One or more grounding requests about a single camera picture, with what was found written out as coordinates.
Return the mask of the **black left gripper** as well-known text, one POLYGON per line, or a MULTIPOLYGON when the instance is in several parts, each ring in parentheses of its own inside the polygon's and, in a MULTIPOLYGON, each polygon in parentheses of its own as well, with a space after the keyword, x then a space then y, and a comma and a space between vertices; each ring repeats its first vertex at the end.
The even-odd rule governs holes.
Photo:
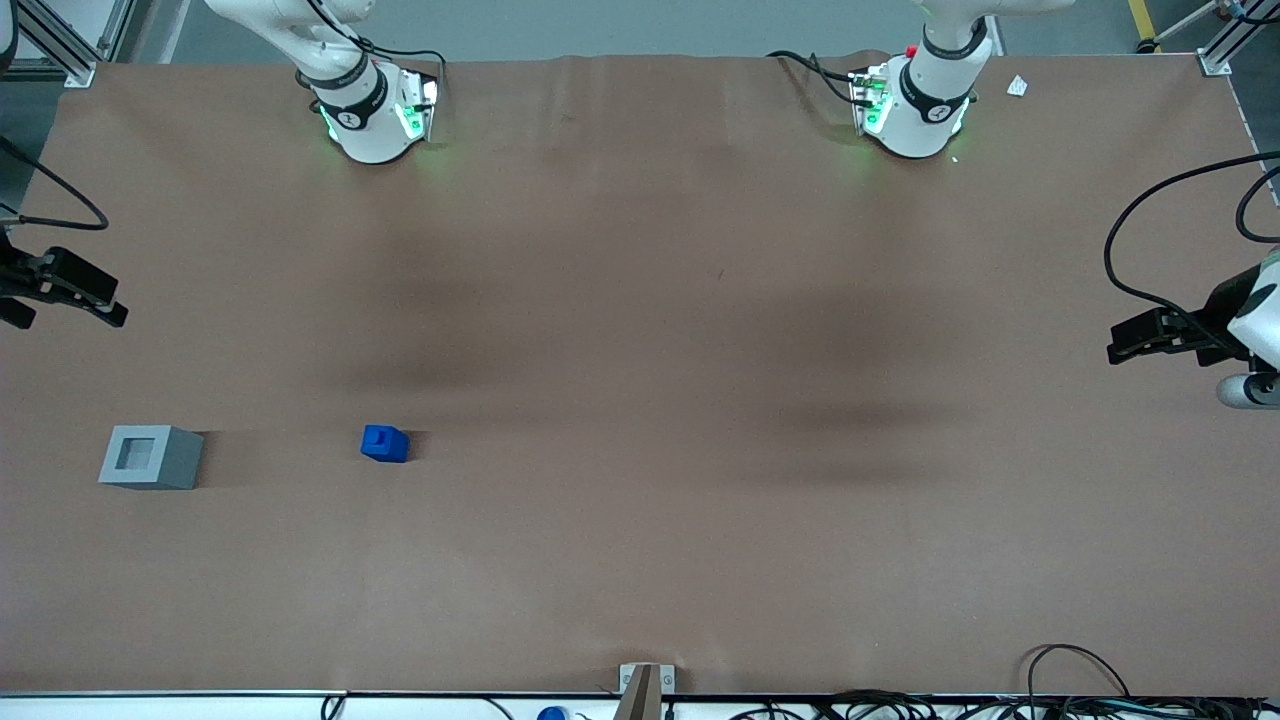
POLYGON ((1231 336, 1228 324, 1244 306, 1258 275, 1260 265, 1254 265, 1228 278, 1210 292, 1204 306, 1193 313, 1215 337, 1204 347, 1196 350, 1196 343, 1187 345, 1183 334, 1188 324, 1181 314, 1169 307, 1151 307, 1112 327, 1112 342, 1107 346, 1108 364, 1196 351, 1199 366, 1212 366, 1229 359, 1257 366, 1252 351, 1231 336))

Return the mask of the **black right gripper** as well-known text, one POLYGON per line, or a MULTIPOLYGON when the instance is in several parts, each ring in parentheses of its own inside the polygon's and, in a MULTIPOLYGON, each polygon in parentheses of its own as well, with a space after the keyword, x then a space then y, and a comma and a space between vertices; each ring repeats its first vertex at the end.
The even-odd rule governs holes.
MULTIPOLYGON (((118 279, 101 268, 64 247, 47 250, 47 279, 72 293, 60 302, 77 307, 105 322, 123 327, 128 307, 115 300, 118 279)), ((29 329, 37 311, 24 300, 54 305, 58 297, 49 293, 45 282, 27 259, 4 258, 1 261, 1 320, 17 329, 29 329)))

